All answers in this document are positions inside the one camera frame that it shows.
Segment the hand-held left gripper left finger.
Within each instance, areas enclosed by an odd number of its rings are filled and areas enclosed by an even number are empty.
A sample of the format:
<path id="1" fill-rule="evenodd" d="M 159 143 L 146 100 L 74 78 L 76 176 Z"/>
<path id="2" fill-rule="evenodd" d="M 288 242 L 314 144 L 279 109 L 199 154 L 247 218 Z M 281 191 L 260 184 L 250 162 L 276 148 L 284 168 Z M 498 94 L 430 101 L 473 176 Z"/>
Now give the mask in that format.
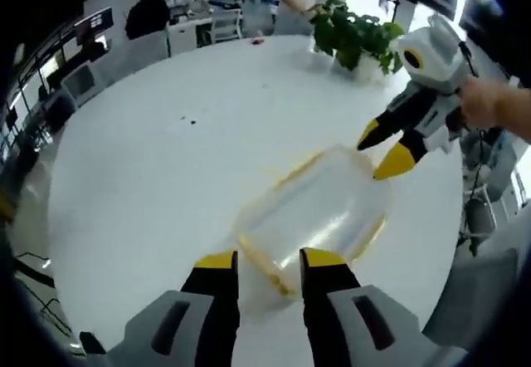
<path id="1" fill-rule="evenodd" d="M 112 366 L 230 366 L 240 326 L 238 255 L 208 254 L 178 291 L 166 291 L 125 326 Z"/>

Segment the person's right hand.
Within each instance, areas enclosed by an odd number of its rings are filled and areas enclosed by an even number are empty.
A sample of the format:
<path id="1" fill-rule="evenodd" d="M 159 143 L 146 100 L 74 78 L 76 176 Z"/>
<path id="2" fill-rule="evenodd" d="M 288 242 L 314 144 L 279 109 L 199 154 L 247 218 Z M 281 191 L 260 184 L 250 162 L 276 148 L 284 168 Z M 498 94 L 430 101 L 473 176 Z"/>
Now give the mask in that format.
<path id="1" fill-rule="evenodd" d="M 465 122 L 480 129 L 501 126 L 505 99 L 511 91 L 506 84 L 469 76 L 458 92 Z"/>

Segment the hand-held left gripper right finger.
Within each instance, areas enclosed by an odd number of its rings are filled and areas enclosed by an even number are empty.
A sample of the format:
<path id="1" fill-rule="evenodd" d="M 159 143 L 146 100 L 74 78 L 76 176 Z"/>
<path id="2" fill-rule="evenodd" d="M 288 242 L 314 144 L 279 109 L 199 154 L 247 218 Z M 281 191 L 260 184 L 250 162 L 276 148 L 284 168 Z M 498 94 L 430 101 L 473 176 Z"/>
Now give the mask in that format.
<path id="1" fill-rule="evenodd" d="M 422 366 L 418 319 L 338 254 L 300 250 L 304 325 L 316 366 Z"/>

